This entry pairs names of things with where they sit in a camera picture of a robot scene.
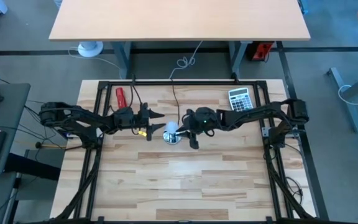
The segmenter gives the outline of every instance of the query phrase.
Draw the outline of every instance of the black metal frame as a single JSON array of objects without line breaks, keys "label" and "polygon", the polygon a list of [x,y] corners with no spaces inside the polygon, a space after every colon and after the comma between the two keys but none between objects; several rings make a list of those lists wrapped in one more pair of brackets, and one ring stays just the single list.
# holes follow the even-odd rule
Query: black metal frame
[{"label": "black metal frame", "polygon": [[[112,87],[114,85],[119,85],[119,86],[124,86],[124,85],[131,85],[133,84],[133,82],[131,80],[128,81],[118,81],[118,82],[108,82],[108,81],[100,81],[99,85],[98,85],[98,91],[96,94],[96,101],[95,101],[95,105],[94,105],[94,113],[98,113],[99,109],[100,109],[100,104],[101,104],[101,97],[103,94],[103,91],[106,89],[106,97],[105,97],[105,101],[104,101],[104,108],[103,108],[103,115],[106,116],[108,113],[108,108],[109,108],[109,102],[110,102],[110,97],[111,97],[111,91],[112,91]],[[136,81],[135,85],[143,85],[143,86],[147,86],[147,85],[172,85],[172,82],[170,80],[167,81]],[[269,91],[267,89],[267,83],[266,81],[239,81],[238,79],[235,80],[228,80],[228,81],[213,81],[213,80],[205,80],[205,81],[174,81],[174,85],[242,85],[242,86],[251,86],[254,89],[254,94],[255,94],[255,103],[256,106],[262,106],[261,103],[261,97],[260,97],[260,93],[259,90],[261,89],[263,92],[263,98],[265,103],[269,103],[270,102],[270,98],[269,98]],[[261,119],[260,121],[260,127],[263,128],[265,127],[265,120]],[[268,119],[268,123],[269,126],[272,127],[274,126],[274,120],[273,118]],[[306,131],[303,132],[303,139],[307,141],[307,137],[306,137]],[[316,202],[316,200],[319,200],[319,202],[316,202],[316,204],[320,205],[316,207],[316,213],[319,214],[320,218],[324,219],[324,220],[328,220],[328,216],[326,217],[322,217],[321,214],[327,214],[327,211],[325,209],[325,204],[323,201],[323,196],[321,194],[321,189],[319,188],[319,182],[318,182],[318,178],[316,175],[316,171],[313,170],[314,169],[314,164],[313,164],[313,158],[311,157],[310,154],[310,146],[308,144],[308,142],[306,142],[305,144],[302,141],[302,148],[303,148],[303,152],[305,155],[305,162],[311,162],[311,164],[307,164],[307,168],[308,168],[308,172],[309,172],[309,181],[311,186],[316,187],[317,188],[317,192],[315,192],[314,195],[314,200]],[[95,156],[95,161],[98,164],[100,163],[100,158],[101,158],[101,150],[102,149],[97,149],[96,150],[96,156]],[[266,164],[268,165],[268,161],[271,160],[270,157],[270,149],[269,146],[264,146],[264,151],[265,151],[265,156],[266,156]],[[275,149],[275,153],[276,153],[276,161],[277,161],[277,168],[278,168],[278,173],[280,174],[280,178],[282,181],[285,182],[285,171],[284,171],[284,167],[283,167],[283,162],[282,162],[282,157],[281,157],[281,153],[279,149]],[[88,173],[88,168],[89,168],[89,163],[90,163],[90,159],[91,159],[91,151],[87,151],[85,154],[85,158],[84,158],[84,164],[83,164],[83,170],[81,173],[81,180],[80,180],[80,185],[84,182],[87,173]],[[269,181],[270,181],[270,189],[272,192],[272,200],[273,200],[273,206],[275,209],[275,216],[276,218],[281,218],[282,217],[282,213],[280,211],[280,204],[279,204],[279,199],[278,199],[278,195],[277,195],[277,187],[276,187],[276,183],[273,180],[272,176],[270,174],[269,175]],[[93,210],[93,204],[94,204],[94,197],[96,194],[96,183],[97,183],[97,176],[95,177],[95,179],[92,181],[91,183],[91,187],[90,187],[90,191],[89,191],[89,196],[88,196],[88,202],[87,202],[87,208],[86,208],[86,215],[85,218],[91,218],[92,216],[92,210]],[[291,205],[289,204],[288,200],[285,198],[285,208],[286,208],[286,212],[287,212],[287,217],[288,218],[293,218],[293,212],[291,209]],[[78,205],[75,208],[75,212],[74,212],[74,218],[79,218],[80,217],[80,210],[81,210],[81,202],[78,203]],[[103,223],[138,223],[138,222],[103,222]],[[268,223],[267,221],[261,221],[261,222],[246,222],[246,223]]]}]

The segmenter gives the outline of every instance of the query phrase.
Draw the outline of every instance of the white cable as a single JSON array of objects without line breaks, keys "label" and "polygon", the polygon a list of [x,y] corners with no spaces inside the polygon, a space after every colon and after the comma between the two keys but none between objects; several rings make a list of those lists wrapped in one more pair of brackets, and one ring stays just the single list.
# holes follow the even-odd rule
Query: white cable
[{"label": "white cable", "polygon": [[188,61],[186,57],[183,57],[183,59],[179,59],[177,60],[177,68],[174,68],[171,72],[171,75],[169,76],[169,79],[172,78],[173,73],[176,70],[181,70],[181,69],[185,69],[187,67],[189,67],[190,65],[194,65],[196,63],[196,59],[194,58],[194,56],[197,53],[198,48],[201,46],[201,44],[203,43],[203,41],[200,41],[200,43],[198,44],[196,50],[194,51],[193,55],[191,56],[190,60]]},{"label": "white cable", "polygon": [[341,96],[341,91],[342,91],[342,89],[343,89],[344,87],[352,87],[352,86],[351,86],[351,85],[343,85],[343,86],[341,86],[341,87],[338,89],[338,96],[340,97],[340,99],[341,99],[343,102],[347,103],[347,104],[354,105],[354,106],[358,106],[358,103],[349,102],[349,101],[345,100],[345,99]]},{"label": "white cable", "polygon": [[109,62],[108,60],[103,59],[103,58],[97,58],[97,57],[95,57],[95,58],[86,58],[86,57],[80,57],[80,56],[72,55],[72,54],[70,53],[70,49],[78,50],[78,47],[70,47],[70,48],[67,50],[67,51],[68,51],[68,54],[69,54],[71,57],[73,57],[73,58],[101,60],[101,61],[104,61],[104,62],[109,63],[110,65],[114,65],[115,67],[117,67],[118,69],[120,69],[120,68],[118,67],[118,65],[116,65],[115,63]]}]

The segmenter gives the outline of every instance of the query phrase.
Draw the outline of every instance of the yellow object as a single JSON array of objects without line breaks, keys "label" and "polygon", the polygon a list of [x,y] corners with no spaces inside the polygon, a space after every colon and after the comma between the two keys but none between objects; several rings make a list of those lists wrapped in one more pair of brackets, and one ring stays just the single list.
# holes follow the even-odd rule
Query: yellow object
[{"label": "yellow object", "polygon": [[138,134],[143,135],[143,136],[145,136],[145,137],[147,136],[147,133],[144,132],[144,131],[139,131]]}]

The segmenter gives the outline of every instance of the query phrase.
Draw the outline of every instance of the calculator display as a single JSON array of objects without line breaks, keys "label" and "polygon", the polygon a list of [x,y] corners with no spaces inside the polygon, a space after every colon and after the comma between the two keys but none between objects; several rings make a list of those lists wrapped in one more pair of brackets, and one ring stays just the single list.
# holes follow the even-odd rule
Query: calculator display
[{"label": "calculator display", "polygon": [[240,95],[240,94],[246,94],[248,93],[247,89],[243,90],[237,90],[237,91],[231,91],[230,96]]}]

